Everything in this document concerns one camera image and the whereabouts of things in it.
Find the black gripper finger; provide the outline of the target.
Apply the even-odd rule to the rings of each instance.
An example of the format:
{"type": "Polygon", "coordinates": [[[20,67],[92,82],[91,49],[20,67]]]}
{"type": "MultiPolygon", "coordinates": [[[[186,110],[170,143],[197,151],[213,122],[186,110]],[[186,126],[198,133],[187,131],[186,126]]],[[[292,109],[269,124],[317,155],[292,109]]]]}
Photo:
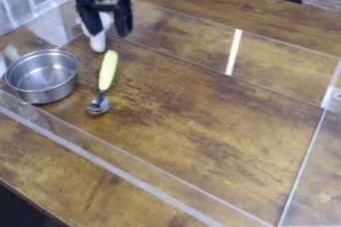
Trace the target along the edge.
{"type": "Polygon", "coordinates": [[[94,5],[76,5],[76,10],[79,12],[79,16],[82,19],[82,22],[92,36],[96,36],[103,30],[103,22],[100,19],[99,12],[103,10],[103,8],[94,4],[94,5]]]}
{"type": "Polygon", "coordinates": [[[116,5],[115,11],[115,27],[118,35],[124,38],[134,29],[134,14],[131,2],[123,2],[116,5]]]}

